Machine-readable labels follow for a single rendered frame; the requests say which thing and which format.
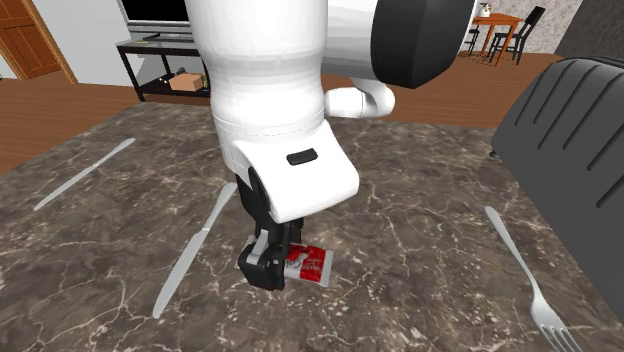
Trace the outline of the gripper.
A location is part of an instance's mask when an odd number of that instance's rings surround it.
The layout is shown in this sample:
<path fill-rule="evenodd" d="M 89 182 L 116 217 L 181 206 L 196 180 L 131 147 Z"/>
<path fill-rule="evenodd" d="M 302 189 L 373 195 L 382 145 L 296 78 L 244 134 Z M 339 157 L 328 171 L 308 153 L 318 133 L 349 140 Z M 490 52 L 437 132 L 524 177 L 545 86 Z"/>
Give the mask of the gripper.
<path fill-rule="evenodd" d="M 236 180 L 242 205 L 255 221 L 255 232 L 259 233 L 259 236 L 248 237 L 246 246 L 238 258 L 238 268 L 252 286 L 268 291 L 283 290 L 287 249 L 269 243 L 268 231 L 277 229 L 279 224 L 269 214 L 269 198 L 255 169 L 249 167 L 247 172 L 249 184 L 239 175 L 236 176 Z M 302 244 L 301 229 L 287 228 L 285 239 L 287 245 Z"/>

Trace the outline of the red and white sauce packet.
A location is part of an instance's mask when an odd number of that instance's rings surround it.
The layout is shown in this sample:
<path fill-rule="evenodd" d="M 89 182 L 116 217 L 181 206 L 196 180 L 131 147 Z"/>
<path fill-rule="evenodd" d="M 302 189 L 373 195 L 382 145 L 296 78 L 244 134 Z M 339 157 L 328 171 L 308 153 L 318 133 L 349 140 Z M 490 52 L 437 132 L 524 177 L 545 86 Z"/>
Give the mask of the red and white sauce packet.
<path fill-rule="evenodd" d="M 284 278 L 329 286 L 333 251 L 309 245 L 290 244 L 285 257 Z"/>

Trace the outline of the silver table knife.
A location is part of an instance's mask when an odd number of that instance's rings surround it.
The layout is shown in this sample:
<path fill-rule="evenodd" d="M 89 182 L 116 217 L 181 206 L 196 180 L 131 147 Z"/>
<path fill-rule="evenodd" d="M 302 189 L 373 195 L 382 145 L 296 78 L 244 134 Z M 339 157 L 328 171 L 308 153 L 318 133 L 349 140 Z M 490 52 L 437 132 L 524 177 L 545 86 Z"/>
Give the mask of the silver table knife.
<path fill-rule="evenodd" d="M 224 206 L 227 204 L 227 202 L 233 196 L 236 190 L 237 184 L 234 182 L 229 182 L 225 184 L 221 189 L 216 203 L 206 222 L 202 226 L 202 229 L 195 233 L 190 241 L 187 243 L 186 247 L 184 248 L 174 267 L 172 268 L 163 287 L 161 288 L 161 291 L 155 301 L 152 310 L 152 317 L 154 319 L 158 319 L 163 313 L 167 304 L 173 297 L 178 286 L 180 285 L 184 276 L 189 270 L 194 258 L 198 254 L 212 226 L 214 225 Z"/>
<path fill-rule="evenodd" d="M 91 166 L 83 169 L 82 171 L 80 171 L 78 174 L 74 175 L 72 178 L 70 178 L 69 180 L 67 180 L 66 182 L 64 182 L 62 185 L 60 185 L 58 188 L 56 188 L 54 191 L 52 191 L 49 195 L 47 195 L 46 197 L 44 197 L 41 201 L 39 201 L 34 207 L 33 210 L 34 211 L 38 211 L 39 209 L 41 209 L 42 207 L 44 207 L 46 204 L 50 203 L 52 200 L 54 200 L 56 197 L 58 197 L 60 194 L 62 194 L 64 191 L 66 191 L 67 189 L 69 189 L 71 186 L 73 186 L 74 184 L 76 184 L 78 181 L 80 181 L 82 178 L 84 178 L 85 176 L 87 176 L 89 173 L 91 173 L 92 171 L 94 171 L 96 168 L 98 168 L 101 164 L 105 163 L 107 160 L 109 160 L 110 158 L 112 158 L 113 156 L 115 156 L 116 154 L 118 154 L 120 151 L 124 150 L 125 148 L 127 148 L 128 146 L 130 146 L 132 143 L 134 143 L 136 141 L 135 138 L 128 138 L 126 140 L 124 140 L 123 142 L 121 142 L 120 144 L 118 144 L 114 149 L 112 149 L 110 152 L 108 152 L 105 156 L 103 156 L 101 159 L 99 159 L 98 161 L 96 161 L 94 164 L 92 164 Z"/>

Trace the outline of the black television stand with television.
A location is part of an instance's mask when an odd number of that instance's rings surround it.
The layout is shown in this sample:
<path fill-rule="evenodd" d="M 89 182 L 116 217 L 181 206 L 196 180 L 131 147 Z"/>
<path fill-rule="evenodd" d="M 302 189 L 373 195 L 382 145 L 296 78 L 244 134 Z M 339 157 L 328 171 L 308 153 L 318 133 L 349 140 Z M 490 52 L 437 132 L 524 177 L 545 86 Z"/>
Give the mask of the black television stand with television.
<path fill-rule="evenodd" d="M 129 32 L 140 34 L 138 39 L 116 43 L 117 51 L 139 101 L 145 101 L 144 94 L 209 98 L 211 93 L 209 80 L 194 91 L 174 89 L 170 84 L 170 80 L 176 74 L 169 65 L 169 56 L 199 58 L 203 74 L 208 76 L 205 62 L 193 41 L 185 0 L 116 0 L 116 2 Z M 159 56 L 165 73 L 147 83 L 139 84 L 129 63 L 129 54 Z"/>

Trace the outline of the silver fork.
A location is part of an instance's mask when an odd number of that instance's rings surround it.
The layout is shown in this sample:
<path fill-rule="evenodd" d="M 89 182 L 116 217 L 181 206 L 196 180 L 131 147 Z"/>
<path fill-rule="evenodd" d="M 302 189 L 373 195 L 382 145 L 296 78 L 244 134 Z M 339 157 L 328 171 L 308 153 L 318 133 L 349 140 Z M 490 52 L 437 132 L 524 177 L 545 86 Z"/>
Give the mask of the silver fork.
<path fill-rule="evenodd" d="M 486 205 L 484 210 L 497 233 L 521 266 L 530 282 L 533 291 L 530 314 L 539 331 L 555 352 L 583 352 L 563 321 L 545 300 L 537 281 L 517 250 L 499 213 L 489 205 Z"/>

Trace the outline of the black dining chair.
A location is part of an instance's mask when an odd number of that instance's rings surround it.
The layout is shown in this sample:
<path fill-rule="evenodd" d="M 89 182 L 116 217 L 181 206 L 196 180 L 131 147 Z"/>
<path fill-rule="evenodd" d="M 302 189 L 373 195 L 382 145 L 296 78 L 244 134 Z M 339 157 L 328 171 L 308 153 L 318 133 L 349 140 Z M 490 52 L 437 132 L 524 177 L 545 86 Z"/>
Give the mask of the black dining chair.
<path fill-rule="evenodd" d="M 545 12 L 545 8 L 540 6 L 535 6 L 528 17 L 525 19 L 524 24 L 518 33 L 515 33 L 512 38 L 515 40 L 514 44 L 509 44 L 506 52 L 512 53 L 512 58 L 516 60 L 516 64 L 520 63 L 520 59 L 522 57 L 522 53 L 524 51 L 524 46 L 526 40 L 535 25 L 539 22 L 540 18 L 543 16 Z M 503 48 L 502 40 L 507 37 L 507 32 L 496 32 L 494 34 L 494 39 L 490 45 L 488 50 L 487 57 L 492 62 L 494 55 L 497 51 L 501 51 Z"/>
<path fill-rule="evenodd" d="M 464 39 L 464 44 L 468 45 L 469 56 L 471 56 L 473 53 L 479 34 L 480 34 L 479 26 L 470 28 L 466 34 L 466 37 Z"/>

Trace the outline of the dark grey toaster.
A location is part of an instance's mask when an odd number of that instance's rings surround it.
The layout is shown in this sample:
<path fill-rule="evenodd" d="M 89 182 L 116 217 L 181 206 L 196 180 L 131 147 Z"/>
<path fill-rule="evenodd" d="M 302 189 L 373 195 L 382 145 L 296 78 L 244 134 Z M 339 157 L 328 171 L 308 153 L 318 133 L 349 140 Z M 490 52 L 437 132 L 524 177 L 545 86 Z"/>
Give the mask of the dark grey toaster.
<path fill-rule="evenodd" d="M 491 145 L 624 323 L 624 58 L 550 64 Z"/>

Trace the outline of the orange wooden dining table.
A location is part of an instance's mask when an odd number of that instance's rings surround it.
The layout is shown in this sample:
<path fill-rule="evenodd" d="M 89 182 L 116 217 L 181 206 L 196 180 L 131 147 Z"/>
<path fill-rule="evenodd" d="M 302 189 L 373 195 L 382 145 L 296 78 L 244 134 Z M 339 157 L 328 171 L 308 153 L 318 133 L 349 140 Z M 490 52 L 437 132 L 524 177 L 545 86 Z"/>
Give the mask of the orange wooden dining table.
<path fill-rule="evenodd" d="M 483 56 L 485 54 L 487 44 L 494 32 L 494 28 L 496 26 L 509 26 L 510 27 L 509 32 L 506 35 L 506 39 L 503 44 L 502 51 L 499 54 L 499 57 L 495 64 L 495 66 L 498 66 L 504 53 L 506 52 L 506 49 L 508 48 L 509 42 L 511 41 L 511 38 L 513 37 L 513 34 L 517 28 L 517 25 L 521 22 L 523 22 L 522 18 L 518 18 L 518 17 L 514 17 L 514 16 L 502 14 L 502 13 L 491 12 L 488 17 L 474 16 L 472 18 L 472 23 L 474 25 L 489 25 L 490 26 L 480 55 Z"/>

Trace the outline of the brown wooden door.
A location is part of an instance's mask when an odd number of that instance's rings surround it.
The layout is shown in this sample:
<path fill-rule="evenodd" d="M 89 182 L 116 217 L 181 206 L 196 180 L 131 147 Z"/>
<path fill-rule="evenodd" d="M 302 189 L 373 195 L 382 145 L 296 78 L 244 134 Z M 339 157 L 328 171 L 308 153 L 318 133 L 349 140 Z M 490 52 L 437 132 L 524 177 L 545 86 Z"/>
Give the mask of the brown wooden door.
<path fill-rule="evenodd" d="M 19 80 L 61 70 L 78 83 L 32 0 L 0 0 L 0 54 Z"/>

